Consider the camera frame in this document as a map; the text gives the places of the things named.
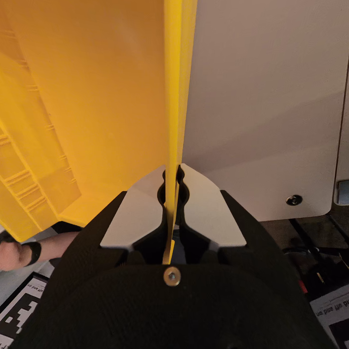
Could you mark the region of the person's left forearm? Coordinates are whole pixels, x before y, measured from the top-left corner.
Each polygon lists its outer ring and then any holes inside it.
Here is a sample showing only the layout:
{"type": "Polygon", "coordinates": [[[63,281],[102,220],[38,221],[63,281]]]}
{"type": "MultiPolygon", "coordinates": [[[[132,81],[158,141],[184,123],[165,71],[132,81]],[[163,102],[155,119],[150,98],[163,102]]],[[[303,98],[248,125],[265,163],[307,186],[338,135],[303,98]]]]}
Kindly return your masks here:
{"type": "Polygon", "coordinates": [[[79,232],[65,232],[39,241],[41,254],[38,261],[61,258],[79,232]]]}

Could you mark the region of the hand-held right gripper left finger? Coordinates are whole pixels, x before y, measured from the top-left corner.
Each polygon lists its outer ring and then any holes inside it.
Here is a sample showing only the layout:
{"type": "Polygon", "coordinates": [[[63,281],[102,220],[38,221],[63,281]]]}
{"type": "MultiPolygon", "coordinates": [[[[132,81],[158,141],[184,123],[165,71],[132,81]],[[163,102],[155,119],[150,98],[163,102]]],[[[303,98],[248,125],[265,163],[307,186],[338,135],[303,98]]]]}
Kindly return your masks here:
{"type": "Polygon", "coordinates": [[[161,165],[129,188],[100,247],[133,250],[136,242],[160,226],[163,207],[158,191],[164,183],[164,171],[165,165],[161,165]]]}

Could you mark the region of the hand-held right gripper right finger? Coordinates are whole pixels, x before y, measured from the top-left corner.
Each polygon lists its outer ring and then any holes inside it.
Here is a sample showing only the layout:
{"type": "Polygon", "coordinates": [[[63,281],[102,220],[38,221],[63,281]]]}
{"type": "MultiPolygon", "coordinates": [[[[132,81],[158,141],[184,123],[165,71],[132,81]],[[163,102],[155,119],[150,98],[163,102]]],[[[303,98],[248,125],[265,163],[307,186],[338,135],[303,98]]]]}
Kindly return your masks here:
{"type": "Polygon", "coordinates": [[[180,165],[181,223],[212,250],[245,247],[247,242],[219,189],[203,174],[180,165]]]}

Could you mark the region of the yellow plastic bin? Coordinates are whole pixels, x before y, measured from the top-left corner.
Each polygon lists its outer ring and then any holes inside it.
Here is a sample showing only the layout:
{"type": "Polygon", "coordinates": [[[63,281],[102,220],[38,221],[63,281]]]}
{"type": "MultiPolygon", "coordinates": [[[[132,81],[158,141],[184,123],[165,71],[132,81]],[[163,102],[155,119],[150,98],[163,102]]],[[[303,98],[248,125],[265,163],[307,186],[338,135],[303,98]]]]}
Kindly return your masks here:
{"type": "Polygon", "coordinates": [[[165,167],[171,260],[198,1],[1,1],[1,225],[85,226],[165,167]]]}

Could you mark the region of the person's left hand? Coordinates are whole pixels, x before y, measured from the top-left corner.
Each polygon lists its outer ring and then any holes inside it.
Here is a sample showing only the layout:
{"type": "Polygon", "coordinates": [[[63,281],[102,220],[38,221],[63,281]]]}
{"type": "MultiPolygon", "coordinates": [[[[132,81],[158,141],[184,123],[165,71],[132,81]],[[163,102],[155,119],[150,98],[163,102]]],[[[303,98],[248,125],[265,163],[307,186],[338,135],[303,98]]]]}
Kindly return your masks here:
{"type": "Polygon", "coordinates": [[[31,261],[31,249],[17,242],[0,244],[0,270],[11,271],[26,267],[31,261]]]}

